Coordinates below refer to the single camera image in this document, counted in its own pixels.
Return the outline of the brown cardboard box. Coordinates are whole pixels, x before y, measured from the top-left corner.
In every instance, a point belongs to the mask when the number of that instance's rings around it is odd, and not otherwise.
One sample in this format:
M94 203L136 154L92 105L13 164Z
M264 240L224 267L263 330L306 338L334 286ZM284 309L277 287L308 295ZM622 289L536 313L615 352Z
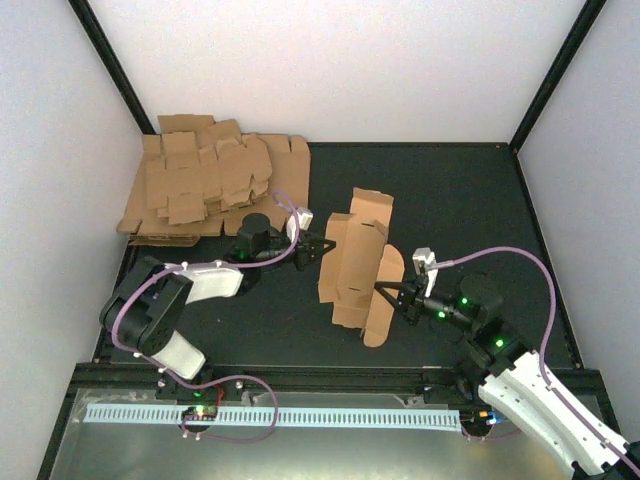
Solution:
M388 194L354 188L350 211L332 213L325 230L336 246L322 258L319 301L333 305L333 324L358 329L368 348L386 342L394 313L374 285L399 282L405 272L402 254L388 242L393 202Z

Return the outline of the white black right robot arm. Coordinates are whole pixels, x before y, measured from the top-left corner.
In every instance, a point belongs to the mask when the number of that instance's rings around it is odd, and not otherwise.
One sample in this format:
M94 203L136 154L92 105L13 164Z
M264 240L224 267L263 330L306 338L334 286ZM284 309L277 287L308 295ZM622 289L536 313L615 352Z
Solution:
M411 323L430 316L461 331L471 359L454 379L461 400L482 400L505 415L574 479L638 478L638 443L598 419L553 374L501 316L503 297L488 276L464 277L451 295L431 289L426 274L375 289Z

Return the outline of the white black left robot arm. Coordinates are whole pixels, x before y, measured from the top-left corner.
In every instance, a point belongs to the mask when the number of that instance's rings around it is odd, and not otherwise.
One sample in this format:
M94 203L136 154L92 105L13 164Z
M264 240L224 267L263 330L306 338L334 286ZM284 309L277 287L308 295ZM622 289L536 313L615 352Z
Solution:
M333 306L332 322L358 329L368 348L382 346L394 314L392 285L402 280L401 253L387 241L386 227L353 214L329 221L325 236L309 232L313 216L295 210L277 229L264 214L242 222L233 246L206 264L168 264L153 257L138 261L103 307L100 322L115 346L179 378L193 399L214 388L205 355L177 330L184 307L250 290L268 267L291 263L297 270L320 263L319 299Z

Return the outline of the stack of flat cardboard blanks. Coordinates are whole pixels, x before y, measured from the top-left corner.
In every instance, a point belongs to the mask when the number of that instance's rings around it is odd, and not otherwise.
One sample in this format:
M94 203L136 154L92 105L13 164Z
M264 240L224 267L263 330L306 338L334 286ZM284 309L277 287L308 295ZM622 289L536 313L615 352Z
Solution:
M116 228L133 245L190 247L233 236L243 218L266 215L282 228L288 213L274 191L308 204L311 153L299 135L244 133L234 119L175 114L142 137L143 153Z

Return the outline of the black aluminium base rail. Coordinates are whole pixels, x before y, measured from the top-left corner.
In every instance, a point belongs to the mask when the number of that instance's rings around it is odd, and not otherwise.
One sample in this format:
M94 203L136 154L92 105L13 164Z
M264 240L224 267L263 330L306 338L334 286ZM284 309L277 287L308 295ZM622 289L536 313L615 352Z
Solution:
M427 403L472 401L471 383L462 372L451 368L302 368L238 366L207 367L192 381L181 385L168 373L142 364L81 363L75 367L69 389L153 390L160 400L186 404L196 400L213 402L223 398L238 401L245 393L257 395L266 389L263 380L277 393L356 393L417 395Z

